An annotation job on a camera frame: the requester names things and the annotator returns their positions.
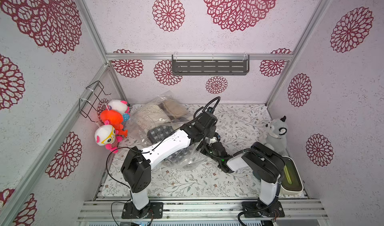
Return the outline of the beige brown fringed scarf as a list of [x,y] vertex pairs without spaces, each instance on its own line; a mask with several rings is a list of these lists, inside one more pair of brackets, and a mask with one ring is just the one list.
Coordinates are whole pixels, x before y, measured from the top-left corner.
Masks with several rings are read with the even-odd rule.
[[171,119],[176,120],[179,118],[189,118],[191,114],[187,109],[173,99],[166,99],[159,104],[159,107],[165,112],[165,114]]

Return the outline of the black white houndstooth scarf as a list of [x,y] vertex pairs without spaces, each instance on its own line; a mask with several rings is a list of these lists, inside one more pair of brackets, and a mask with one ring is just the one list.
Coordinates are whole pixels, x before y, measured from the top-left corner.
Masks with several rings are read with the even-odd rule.
[[[169,137],[173,130],[173,127],[170,125],[160,125],[153,129],[150,129],[147,133],[147,137],[152,144],[156,144],[162,141],[163,139]],[[188,156],[190,155],[190,152],[191,150],[188,148],[181,149],[164,159],[162,161],[162,164],[168,167],[176,165],[183,167],[183,164],[187,163],[188,161]]]

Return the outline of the clear plastic vacuum bag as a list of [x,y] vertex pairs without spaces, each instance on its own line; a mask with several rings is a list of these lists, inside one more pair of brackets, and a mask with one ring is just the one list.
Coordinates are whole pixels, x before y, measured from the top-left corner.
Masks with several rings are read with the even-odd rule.
[[[125,145],[149,147],[170,136],[183,124],[193,120],[198,104],[182,104],[168,91],[146,104],[135,104],[126,123]],[[167,167],[192,171],[204,161],[198,155],[197,144],[181,149],[162,161]]]

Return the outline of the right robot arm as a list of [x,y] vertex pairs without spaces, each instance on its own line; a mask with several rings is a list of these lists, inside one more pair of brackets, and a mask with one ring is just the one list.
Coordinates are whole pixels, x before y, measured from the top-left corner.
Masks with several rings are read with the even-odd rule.
[[224,173],[231,174],[245,167],[252,169],[255,177],[261,180],[259,202],[262,207],[273,205],[278,200],[284,178],[283,157],[260,142],[250,148],[229,155],[220,141],[211,144],[201,142],[198,150],[218,164]]

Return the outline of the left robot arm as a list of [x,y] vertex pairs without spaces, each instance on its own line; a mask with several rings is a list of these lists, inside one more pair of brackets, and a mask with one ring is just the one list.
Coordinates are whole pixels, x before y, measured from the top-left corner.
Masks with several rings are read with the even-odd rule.
[[129,150],[121,167],[124,180],[128,183],[134,208],[138,211],[150,204],[147,187],[152,179],[152,169],[175,152],[205,139],[213,138],[217,118],[210,112],[183,124],[162,141],[147,147]]

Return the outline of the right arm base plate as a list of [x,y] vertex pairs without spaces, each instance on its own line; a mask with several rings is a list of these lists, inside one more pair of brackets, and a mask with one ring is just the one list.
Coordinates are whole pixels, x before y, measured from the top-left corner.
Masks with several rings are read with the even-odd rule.
[[262,202],[250,201],[242,202],[244,216],[246,218],[283,218],[285,212],[279,201],[272,203],[268,208]]

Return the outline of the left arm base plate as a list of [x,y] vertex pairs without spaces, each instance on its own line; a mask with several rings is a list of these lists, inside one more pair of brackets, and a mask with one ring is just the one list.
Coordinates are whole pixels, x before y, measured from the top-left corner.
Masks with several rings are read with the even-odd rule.
[[143,209],[138,210],[132,202],[129,202],[124,205],[122,219],[161,219],[163,208],[163,203],[150,202]]

